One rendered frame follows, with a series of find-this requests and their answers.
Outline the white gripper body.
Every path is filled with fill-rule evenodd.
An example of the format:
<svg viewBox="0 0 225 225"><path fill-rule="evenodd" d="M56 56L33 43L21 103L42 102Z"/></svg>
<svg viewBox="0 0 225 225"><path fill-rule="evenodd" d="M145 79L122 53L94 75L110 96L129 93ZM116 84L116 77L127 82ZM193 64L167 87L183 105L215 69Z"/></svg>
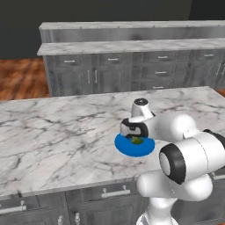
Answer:
<svg viewBox="0 0 225 225"><path fill-rule="evenodd" d="M121 123L120 132L125 137L148 137L149 131L144 123Z"/></svg>

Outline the blue plate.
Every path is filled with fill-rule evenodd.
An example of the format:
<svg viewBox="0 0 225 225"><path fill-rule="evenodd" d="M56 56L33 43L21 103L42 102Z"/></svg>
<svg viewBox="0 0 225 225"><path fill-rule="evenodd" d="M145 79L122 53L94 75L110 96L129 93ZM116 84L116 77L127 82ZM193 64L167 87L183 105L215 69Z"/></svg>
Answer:
<svg viewBox="0 0 225 225"><path fill-rule="evenodd" d="M125 137L122 134L117 134L114 139L114 146L123 155L131 157L147 156L154 151L155 141L153 139L142 137L143 143L136 145L132 143L133 137Z"/></svg>

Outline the grey raised counter marble top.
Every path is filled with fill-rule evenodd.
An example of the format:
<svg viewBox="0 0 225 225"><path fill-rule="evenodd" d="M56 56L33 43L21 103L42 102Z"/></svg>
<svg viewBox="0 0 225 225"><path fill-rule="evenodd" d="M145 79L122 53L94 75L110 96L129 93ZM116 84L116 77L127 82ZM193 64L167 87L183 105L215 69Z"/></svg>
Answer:
<svg viewBox="0 0 225 225"><path fill-rule="evenodd" d="M225 20L44 22L42 43L225 38Z"/></svg>

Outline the grey cupboard run marble top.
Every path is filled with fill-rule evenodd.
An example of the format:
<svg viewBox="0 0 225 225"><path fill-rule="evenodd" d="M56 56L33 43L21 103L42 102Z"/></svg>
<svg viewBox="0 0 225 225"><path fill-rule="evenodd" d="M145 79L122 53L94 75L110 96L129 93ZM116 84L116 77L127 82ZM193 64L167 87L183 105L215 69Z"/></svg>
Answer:
<svg viewBox="0 0 225 225"><path fill-rule="evenodd" d="M52 97L225 89L225 38L43 43L38 55Z"/></svg>

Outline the grey drawer front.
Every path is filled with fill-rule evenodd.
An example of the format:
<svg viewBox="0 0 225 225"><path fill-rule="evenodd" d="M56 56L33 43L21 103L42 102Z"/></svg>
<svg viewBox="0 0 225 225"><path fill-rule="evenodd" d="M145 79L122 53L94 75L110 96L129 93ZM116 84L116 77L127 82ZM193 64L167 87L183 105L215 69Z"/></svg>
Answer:
<svg viewBox="0 0 225 225"><path fill-rule="evenodd" d="M225 175L225 168L214 171L214 173L218 175ZM216 191L225 191L225 179L223 180L213 180L212 172L209 174L210 178L213 181L214 189Z"/></svg>
<svg viewBox="0 0 225 225"><path fill-rule="evenodd" d="M130 194L136 193L136 183L134 181L131 181L126 183L117 183L86 188L83 190L83 199L85 201L101 200L103 199L101 197L101 194L103 193L104 188L108 192L115 192L120 191L123 185L125 185L127 189L131 191Z"/></svg>
<svg viewBox="0 0 225 225"><path fill-rule="evenodd" d="M22 213L30 212L40 208L40 204L38 202L37 197L32 196L32 197L25 197L25 198L15 198L10 200L0 200L0 209L9 208L9 207L18 207L20 205L21 200L25 202L27 209L23 212L11 213L11 214L22 214Z"/></svg>

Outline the grey cupboard door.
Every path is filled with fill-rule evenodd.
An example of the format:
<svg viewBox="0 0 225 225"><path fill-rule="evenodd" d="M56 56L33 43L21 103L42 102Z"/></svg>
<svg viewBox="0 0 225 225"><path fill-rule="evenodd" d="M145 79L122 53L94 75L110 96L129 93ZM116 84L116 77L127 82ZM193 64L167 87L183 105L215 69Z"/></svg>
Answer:
<svg viewBox="0 0 225 225"><path fill-rule="evenodd" d="M145 208L145 200L134 195L71 207L69 217L71 225L76 225L75 213L80 214L80 225L135 225Z"/></svg>
<svg viewBox="0 0 225 225"><path fill-rule="evenodd" d="M63 207L40 207L22 214L0 216L0 225L58 225L60 215L63 225L70 225L68 211Z"/></svg>

